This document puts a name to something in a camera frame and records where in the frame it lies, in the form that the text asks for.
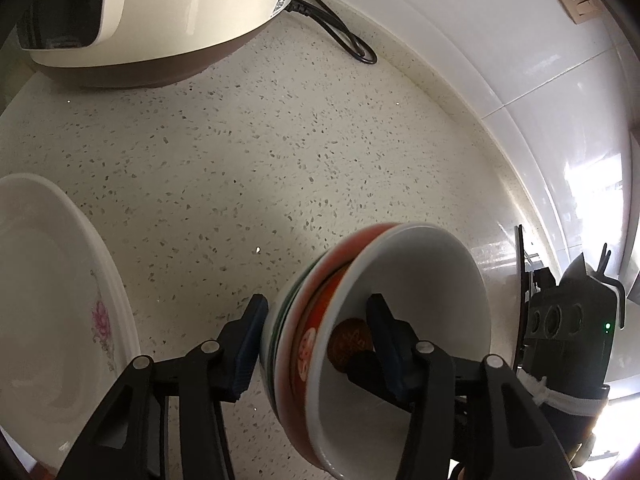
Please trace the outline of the red white bowl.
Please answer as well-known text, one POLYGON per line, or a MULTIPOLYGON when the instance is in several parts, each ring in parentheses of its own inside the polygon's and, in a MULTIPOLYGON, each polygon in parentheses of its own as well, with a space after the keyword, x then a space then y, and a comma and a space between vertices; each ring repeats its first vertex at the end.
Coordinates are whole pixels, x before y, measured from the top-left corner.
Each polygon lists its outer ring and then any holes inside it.
POLYGON ((449 232, 378 223, 344 237, 283 292, 262 337, 288 440, 337 479, 391 479, 428 387, 486 356, 480 270, 449 232))
POLYGON ((288 368, 295 334, 302 322, 307 304, 316 290, 339 268, 349 264, 359 253, 397 222, 375 223, 348 234, 336 245, 295 275, 270 302, 267 321, 262 331, 260 365, 262 381, 268 391, 273 411, 291 441, 306 438, 305 425, 296 422, 290 388, 292 373, 288 368))

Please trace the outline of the white plate pink flowers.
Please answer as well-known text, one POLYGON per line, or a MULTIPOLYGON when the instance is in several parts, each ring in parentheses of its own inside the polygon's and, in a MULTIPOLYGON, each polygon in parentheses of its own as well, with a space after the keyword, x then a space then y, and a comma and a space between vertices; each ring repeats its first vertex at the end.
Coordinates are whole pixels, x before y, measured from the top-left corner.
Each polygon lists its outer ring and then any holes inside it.
POLYGON ((49 180, 2 178, 2 429, 58 470, 139 352, 122 279, 96 228, 49 180))

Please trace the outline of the black stove top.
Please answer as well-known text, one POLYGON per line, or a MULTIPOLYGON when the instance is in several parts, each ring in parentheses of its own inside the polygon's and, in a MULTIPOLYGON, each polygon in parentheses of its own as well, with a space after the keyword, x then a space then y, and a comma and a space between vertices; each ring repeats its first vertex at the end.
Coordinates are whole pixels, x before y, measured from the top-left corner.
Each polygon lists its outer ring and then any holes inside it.
POLYGON ((555 278, 548 266, 544 266, 538 254, 529 255, 525 250, 524 229, 521 224, 514 228, 516 249, 516 274, 518 274, 518 334, 514 350, 512 368, 517 370, 524 362, 529 330, 535 325, 530 320, 530 300, 549 284, 555 284, 555 278))

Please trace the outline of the cream rice cooker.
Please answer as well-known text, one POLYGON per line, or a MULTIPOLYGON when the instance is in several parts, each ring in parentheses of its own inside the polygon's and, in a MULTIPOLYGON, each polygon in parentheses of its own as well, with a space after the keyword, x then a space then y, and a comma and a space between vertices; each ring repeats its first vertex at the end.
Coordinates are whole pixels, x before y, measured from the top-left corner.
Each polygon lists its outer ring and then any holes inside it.
POLYGON ((260 34, 291 0, 32 0, 18 42, 50 78, 77 87, 161 87, 260 34))

